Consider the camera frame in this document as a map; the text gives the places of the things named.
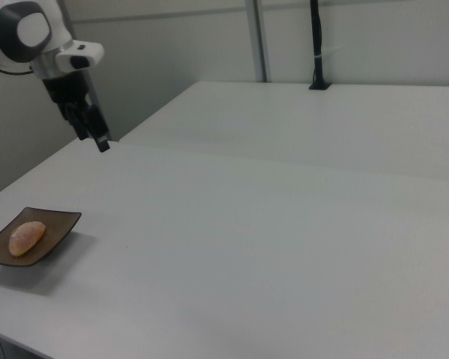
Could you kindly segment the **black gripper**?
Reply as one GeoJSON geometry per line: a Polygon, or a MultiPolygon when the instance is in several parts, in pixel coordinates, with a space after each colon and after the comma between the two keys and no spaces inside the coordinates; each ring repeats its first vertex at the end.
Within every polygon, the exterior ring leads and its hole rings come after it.
{"type": "Polygon", "coordinates": [[[85,74],[75,71],[59,78],[43,79],[42,83],[79,140],[89,138],[90,134],[98,150],[101,153],[107,151],[110,148],[109,128],[100,110],[95,105],[89,105],[86,100],[89,87],[85,74]]]}

